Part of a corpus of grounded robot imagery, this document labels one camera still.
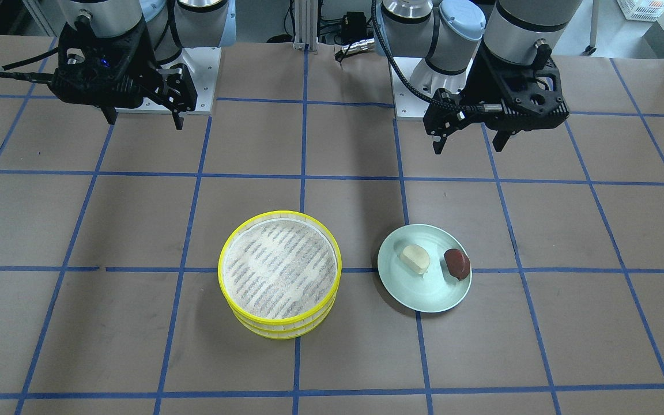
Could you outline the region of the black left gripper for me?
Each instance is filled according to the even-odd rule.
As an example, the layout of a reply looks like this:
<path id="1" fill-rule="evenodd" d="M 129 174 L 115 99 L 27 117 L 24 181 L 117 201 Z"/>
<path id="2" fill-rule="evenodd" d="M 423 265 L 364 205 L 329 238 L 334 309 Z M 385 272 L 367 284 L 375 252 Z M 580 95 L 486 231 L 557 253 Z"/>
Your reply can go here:
<path id="1" fill-rule="evenodd" d="M 435 92 L 422 119 L 435 155 L 441 155 L 448 136 L 472 123 L 496 132 L 493 150 L 498 153 L 516 133 L 555 129 L 569 118 L 551 45 L 533 44 L 531 50 L 534 58 L 514 64 L 482 44 L 466 86 L 459 93 L 443 88 Z"/>

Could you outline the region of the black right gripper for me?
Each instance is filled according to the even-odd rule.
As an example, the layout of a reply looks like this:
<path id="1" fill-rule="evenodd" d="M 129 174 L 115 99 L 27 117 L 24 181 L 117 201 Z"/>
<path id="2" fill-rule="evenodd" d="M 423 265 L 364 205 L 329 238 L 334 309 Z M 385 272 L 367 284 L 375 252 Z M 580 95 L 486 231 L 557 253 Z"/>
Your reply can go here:
<path id="1" fill-rule="evenodd" d="M 116 108 L 134 110 L 148 98 L 173 111 L 175 128 L 182 130 L 197 101 L 187 65 L 159 67 L 145 23 L 110 39 L 64 25 L 50 91 L 65 103 L 100 107 L 110 126 L 118 120 Z"/>

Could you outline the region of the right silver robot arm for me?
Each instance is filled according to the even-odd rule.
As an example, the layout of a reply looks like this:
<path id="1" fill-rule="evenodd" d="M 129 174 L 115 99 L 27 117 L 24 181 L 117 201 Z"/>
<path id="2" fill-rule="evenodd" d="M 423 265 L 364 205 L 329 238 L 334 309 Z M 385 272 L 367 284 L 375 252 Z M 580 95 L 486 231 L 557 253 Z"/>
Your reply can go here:
<path id="1" fill-rule="evenodd" d="M 191 55 L 237 39 L 234 1 L 60 1 L 65 24 L 48 82 L 62 102 L 99 108 L 110 125 L 149 101 L 176 129 L 201 110 L 208 67 Z"/>

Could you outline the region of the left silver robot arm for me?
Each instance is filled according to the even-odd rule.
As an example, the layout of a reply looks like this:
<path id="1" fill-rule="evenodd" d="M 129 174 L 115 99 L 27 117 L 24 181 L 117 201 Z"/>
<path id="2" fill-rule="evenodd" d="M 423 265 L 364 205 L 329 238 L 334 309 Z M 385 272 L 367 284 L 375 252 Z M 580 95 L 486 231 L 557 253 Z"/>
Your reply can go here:
<path id="1" fill-rule="evenodd" d="M 373 1 L 376 46 L 394 75 L 427 103 L 433 150 L 474 123 L 496 133 L 496 152 L 523 131 L 569 118 L 553 47 L 578 1 Z"/>

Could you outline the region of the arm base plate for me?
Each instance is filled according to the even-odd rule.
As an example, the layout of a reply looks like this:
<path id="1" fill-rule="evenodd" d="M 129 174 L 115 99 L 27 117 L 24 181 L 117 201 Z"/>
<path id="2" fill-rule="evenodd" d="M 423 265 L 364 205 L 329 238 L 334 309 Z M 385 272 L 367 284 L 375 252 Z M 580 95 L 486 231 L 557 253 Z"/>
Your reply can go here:
<path id="1" fill-rule="evenodd" d="M 161 65 L 163 69 L 182 63 L 188 68 L 196 89 L 196 105 L 188 115 L 211 115 L 216 99 L 220 63 L 223 50 L 219 47 L 182 49 L 179 57 Z"/>
<path id="2" fill-rule="evenodd" d="M 441 74 L 431 69 L 424 58 L 395 57 L 394 60 L 409 84 L 429 98 L 432 98 L 434 92 L 440 88 L 458 95 L 466 86 L 473 65 L 473 59 L 470 59 L 463 73 Z M 429 103 L 414 95 L 398 78 L 392 66 L 390 73 L 396 119 L 421 121 Z"/>

